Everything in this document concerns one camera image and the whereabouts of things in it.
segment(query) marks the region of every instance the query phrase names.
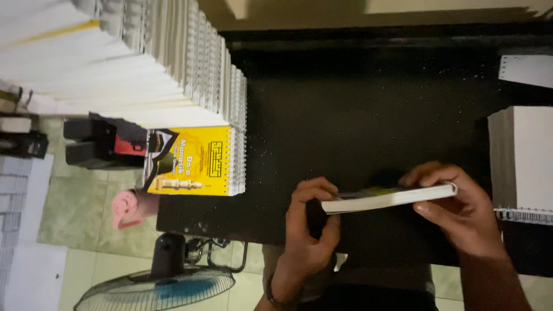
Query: pink object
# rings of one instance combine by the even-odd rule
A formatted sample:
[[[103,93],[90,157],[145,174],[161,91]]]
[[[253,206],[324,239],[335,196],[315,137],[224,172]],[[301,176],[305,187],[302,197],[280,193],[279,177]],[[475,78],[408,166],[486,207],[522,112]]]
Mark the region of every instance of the pink object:
[[[146,217],[157,215],[159,195],[140,190],[118,193],[111,201],[113,228],[124,229],[140,224]]]

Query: wrist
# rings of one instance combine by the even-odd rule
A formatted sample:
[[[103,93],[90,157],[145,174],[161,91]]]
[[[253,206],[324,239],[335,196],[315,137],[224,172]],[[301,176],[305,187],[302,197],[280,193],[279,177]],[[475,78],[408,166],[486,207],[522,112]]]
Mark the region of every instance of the wrist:
[[[294,270],[288,258],[280,256],[271,281],[274,299],[279,303],[289,303],[298,294],[307,276]]]

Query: tiled floor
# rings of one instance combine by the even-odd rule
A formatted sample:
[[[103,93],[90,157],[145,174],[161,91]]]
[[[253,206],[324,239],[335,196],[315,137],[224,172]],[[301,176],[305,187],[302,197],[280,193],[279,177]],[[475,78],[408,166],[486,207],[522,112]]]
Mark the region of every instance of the tiled floor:
[[[155,239],[155,217],[125,229],[111,227],[110,202],[116,192],[131,188],[140,170],[89,171],[65,164],[62,121],[45,119],[41,129],[49,135],[48,152],[55,155],[50,189],[44,206],[38,241],[69,246],[59,311],[70,311],[92,285],[149,269]],[[213,261],[240,266],[241,242],[217,250]],[[244,272],[235,274],[236,285],[214,298],[177,310],[252,310],[263,294],[261,245],[250,244]],[[432,265],[436,305],[440,311],[463,309],[459,268]],[[553,279],[520,276],[535,310],[553,310]]]

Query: human hand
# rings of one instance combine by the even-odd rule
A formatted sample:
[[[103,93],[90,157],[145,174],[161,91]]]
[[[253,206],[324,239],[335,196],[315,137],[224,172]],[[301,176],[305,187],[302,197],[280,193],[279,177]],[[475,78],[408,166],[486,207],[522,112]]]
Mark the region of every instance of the human hand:
[[[413,204],[413,209],[437,224],[458,251],[478,257],[505,257],[492,202],[486,192],[460,167],[428,162],[415,167],[399,180],[406,188],[433,186],[441,182],[457,185],[457,196]]]
[[[319,240],[309,235],[305,203],[311,199],[330,201],[338,188],[319,177],[298,184],[286,213],[286,245],[276,264],[272,281],[273,295],[279,302],[292,300],[304,279],[322,270],[330,262],[340,241],[340,216],[328,218]]]

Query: yellow stripe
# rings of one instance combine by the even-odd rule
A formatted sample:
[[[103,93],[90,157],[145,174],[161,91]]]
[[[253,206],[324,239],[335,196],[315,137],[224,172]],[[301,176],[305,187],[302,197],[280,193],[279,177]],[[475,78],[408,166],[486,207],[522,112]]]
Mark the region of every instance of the yellow stripe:
[[[34,41],[38,41],[38,40],[42,40],[42,39],[50,39],[50,38],[53,38],[53,37],[57,37],[59,35],[64,35],[64,34],[69,34],[69,33],[73,33],[73,32],[78,32],[78,31],[81,31],[81,30],[93,29],[93,28],[99,28],[99,27],[100,27],[100,21],[99,20],[91,20],[89,22],[77,24],[77,25],[74,25],[74,26],[69,26],[67,28],[53,30],[53,31],[50,31],[50,32],[47,32],[47,33],[41,33],[37,36],[14,42],[11,45],[24,44],[24,43],[34,42]]]

